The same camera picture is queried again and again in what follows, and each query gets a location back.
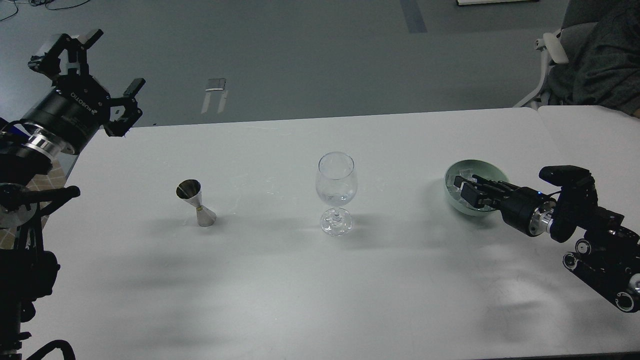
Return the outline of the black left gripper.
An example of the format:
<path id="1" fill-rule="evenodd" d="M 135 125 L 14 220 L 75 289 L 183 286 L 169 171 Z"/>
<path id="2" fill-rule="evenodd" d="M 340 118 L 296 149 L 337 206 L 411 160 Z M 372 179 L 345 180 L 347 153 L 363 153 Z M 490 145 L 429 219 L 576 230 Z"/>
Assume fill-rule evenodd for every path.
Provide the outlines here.
<path id="1" fill-rule="evenodd" d="M 93 76 L 87 58 L 87 50 L 105 32 L 92 29 L 77 37 L 55 34 L 30 57 L 28 68 L 55 81 L 50 91 L 22 117 L 25 127 L 36 129 L 62 139 L 62 152 L 78 155 L 110 117 L 110 108 L 123 108 L 114 121 L 108 121 L 103 129 L 108 137 L 125 137 L 137 123 L 143 112 L 136 96 L 146 84 L 144 78 L 135 78 L 122 96 L 110 94 Z M 61 69 L 61 56 L 67 56 L 66 74 Z"/>

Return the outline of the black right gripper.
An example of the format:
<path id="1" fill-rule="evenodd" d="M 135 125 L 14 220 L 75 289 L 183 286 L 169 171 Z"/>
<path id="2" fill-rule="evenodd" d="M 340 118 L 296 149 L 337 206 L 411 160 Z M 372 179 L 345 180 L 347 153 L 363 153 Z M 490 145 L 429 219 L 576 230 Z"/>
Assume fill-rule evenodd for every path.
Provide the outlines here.
<path id="1" fill-rule="evenodd" d="M 519 187 L 503 180 L 491 180 L 473 174 L 456 175 L 454 186 L 461 198 L 478 210 L 498 210 L 508 226 L 528 237 L 548 230 L 557 200 L 530 187 Z"/>

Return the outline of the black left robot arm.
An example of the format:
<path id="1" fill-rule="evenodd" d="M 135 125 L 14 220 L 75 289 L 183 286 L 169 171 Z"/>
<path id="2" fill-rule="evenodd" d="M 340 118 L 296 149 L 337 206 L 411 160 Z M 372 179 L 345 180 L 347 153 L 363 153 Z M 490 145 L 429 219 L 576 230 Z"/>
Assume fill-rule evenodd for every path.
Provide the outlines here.
<path id="1" fill-rule="evenodd" d="M 28 63 L 51 81 L 50 91 L 18 120 L 2 121 L 1 228 L 14 235 L 11 248 L 1 251 L 3 360 L 22 358 L 31 335 L 21 326 L 34 318 L 35 301 L 52 294 L 61 268 L 44 248 L 42 219 L 81 193 L 77 186 L 36 190 L 28 184 L 48 175 L 59 154 L 80 154 L 98 130 L 123 137 L 143 114 L 136 96 L 146 80 L 134 79 L 122 96 L 111 96 L 90 74 L 87 52 L 102 36 L 101 29 L 54 35 Z"/>

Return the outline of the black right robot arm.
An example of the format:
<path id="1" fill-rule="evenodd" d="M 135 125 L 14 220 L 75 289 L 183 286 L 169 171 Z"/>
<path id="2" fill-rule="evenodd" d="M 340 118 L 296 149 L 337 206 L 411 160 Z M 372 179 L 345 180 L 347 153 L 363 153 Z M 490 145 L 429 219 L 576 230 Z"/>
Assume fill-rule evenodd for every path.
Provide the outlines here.
<path id="1" fill-rule="evenodd" d="M 545 194 L 478 174 L 457 174 L 452 184 L 471 208 L 499 211 L 508 226 L 528 237 L 546 233 L 564 243 L 582 229 L 574 251 L 562 257 L 564 268 L 621 312 L 638 312 L 639 235 L 622 225 L 622 214 L 599 205 L 595 179 L 588 169 L 545 166 L 538 176 L 559 190 Z"/>

